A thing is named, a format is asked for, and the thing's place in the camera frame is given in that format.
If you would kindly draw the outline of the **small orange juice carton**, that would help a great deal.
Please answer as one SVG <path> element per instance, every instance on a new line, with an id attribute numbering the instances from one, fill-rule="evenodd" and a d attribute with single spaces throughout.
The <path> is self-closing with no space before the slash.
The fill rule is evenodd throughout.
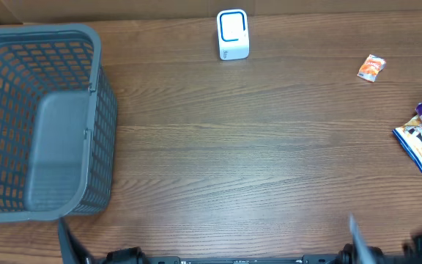
<path id="1" fill-rule="evenodd" d="M 369 54 L 361 65 L 357 77 L 366 81 L 375 82 L 379 72 L 383 70 L 385 65 L 386 61 L 383 58 Z"/>

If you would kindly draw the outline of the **yellow snack bag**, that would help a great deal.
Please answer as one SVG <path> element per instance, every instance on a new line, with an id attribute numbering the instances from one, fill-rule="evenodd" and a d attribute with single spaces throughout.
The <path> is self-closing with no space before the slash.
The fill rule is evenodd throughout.
<path id="1" fill-rule="evenodd" d="M 422 172 L 422 120 L 420 117 L 415 115 L 403 126 L 393 129 L 393 135 Z"/>

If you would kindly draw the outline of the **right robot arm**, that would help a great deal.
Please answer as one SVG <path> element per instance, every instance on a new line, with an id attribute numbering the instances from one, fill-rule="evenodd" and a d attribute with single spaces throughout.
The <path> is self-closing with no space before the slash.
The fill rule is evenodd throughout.
<path id="1" fill-rule="evenodd" d="M 352 242 L 344 245 L 332 263 L 335 264 L 422 264 L 422 230 L 411 233 L 397 252 L 386 252 L 369 245 L 353 215 L 349 216 Z"/>

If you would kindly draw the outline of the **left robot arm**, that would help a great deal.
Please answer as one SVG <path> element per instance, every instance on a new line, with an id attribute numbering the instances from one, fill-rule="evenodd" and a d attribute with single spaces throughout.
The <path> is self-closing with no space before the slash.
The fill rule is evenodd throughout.
<path id="1" fill-rule="evenodd" d="M 150 264 L 140 247 L 109 252 L 105 258 L 95 258 L 71 233 L 67 222 L 58 220 L 58 237 L 64 264 Z"/>

